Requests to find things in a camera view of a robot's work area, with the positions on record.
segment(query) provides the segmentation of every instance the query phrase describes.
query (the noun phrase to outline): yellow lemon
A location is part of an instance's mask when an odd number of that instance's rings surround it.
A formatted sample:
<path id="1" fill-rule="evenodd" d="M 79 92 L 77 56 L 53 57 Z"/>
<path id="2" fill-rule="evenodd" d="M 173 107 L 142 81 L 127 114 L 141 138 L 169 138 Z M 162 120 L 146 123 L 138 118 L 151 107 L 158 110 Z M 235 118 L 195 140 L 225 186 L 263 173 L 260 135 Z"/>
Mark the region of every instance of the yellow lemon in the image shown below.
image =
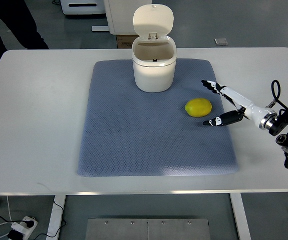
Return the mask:
<path id="1" fill-rule="evenodd" d="M 185 110 L 192 117 L 203 117 L 210 113 L 212 104 L 205 98 L 194 98 L 186 103 Z"/>

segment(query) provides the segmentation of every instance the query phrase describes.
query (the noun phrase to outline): concrete floor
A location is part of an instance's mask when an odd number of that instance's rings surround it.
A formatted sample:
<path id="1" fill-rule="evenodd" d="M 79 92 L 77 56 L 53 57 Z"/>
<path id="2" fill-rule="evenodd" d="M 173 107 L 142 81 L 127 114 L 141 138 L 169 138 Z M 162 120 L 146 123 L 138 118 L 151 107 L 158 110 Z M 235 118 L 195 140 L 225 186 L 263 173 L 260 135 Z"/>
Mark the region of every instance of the concrete floor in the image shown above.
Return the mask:
<path id="1" fill-rule="evenodd" d="M 50 49 L 117 48 L 114 35 L 91 31 L 92 26 L 107 25 L 104 14 L 65 16 L 60 5 L 51 2 L 26 0 Z M 169 36 L 178 48 L 216 48 L 213 39 L 220 37 L 229 43 L 225 48 L 288 47 L 288 0 L 154 0 L 153 3 L 173 10 L 174 27 Z M 23 49 L 1 21 L 0 34 L 9 50 Z M 244 193 L 242 198 L 253 240 L 288 239 L 288 192 Z M 34 237 L 47 231 L 52 196 L 10 199 L 11 211 L 20 213 L 20 219 L 33 215 L 40 221 Z M 2 197 L 0 215 L 8 218 L 5 197 Z M 68 196 L 64 212 L 68 224 L 62 229 L 60 239 L 83 240 L 87 218 L 100 216 L 208 218 L 212 240 L 238 239 L 228 194 Z M 0 228 L 0 236 L 8 230 Z"/>

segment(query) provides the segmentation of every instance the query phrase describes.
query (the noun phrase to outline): black pants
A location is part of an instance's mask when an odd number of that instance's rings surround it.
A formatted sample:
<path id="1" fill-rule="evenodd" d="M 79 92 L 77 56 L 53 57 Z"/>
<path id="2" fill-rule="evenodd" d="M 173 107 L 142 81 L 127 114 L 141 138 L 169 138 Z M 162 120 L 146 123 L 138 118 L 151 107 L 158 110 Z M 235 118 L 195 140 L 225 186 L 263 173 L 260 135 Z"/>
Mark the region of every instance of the black pants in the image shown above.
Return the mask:
<path id="1" fill-rule="evenodd" d="M 0 0 L 0 19 L 27 49 L 49 49 L 24 0 Z M 7 49 L 0 37 L 0 58 Z"/>

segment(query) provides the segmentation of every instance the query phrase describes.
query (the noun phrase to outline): power strip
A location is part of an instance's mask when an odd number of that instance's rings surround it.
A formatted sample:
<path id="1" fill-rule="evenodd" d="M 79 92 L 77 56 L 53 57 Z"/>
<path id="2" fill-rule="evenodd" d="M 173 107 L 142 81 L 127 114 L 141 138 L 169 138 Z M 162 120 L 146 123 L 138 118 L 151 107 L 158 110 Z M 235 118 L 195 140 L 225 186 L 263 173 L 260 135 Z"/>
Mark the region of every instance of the power strip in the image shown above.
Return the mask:
<path id="1" fill-rule="evenodd" d="M 33 221 L 34 225 L 32 227 L 28 227 L 27 224 L 23 221 Z M 11 230 L 8 234 L 9 240 L 28 240 L 28 238 L 38 224 L 34 218 L 31 218 L 29 216 L 24 217 L 23 221 L 21 221 L 20 223 L 12 223 L 13 230 Z"/>

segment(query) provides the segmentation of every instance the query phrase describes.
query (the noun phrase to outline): trash bin lid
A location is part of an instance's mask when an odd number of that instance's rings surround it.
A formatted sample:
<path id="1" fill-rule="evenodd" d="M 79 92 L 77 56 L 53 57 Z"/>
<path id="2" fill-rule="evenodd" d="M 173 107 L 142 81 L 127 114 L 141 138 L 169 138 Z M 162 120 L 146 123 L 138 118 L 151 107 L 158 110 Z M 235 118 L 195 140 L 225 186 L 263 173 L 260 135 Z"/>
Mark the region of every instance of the trash bin lid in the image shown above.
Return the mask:
<path id="1" fill-rule="evenodd" d="M 148 4 L 139 7 L 133 18 L 135 32 L 141 37 L 149 37 L 150 33 L 165 36 L 173 28 L 173 11 L 161 4 Z"/>

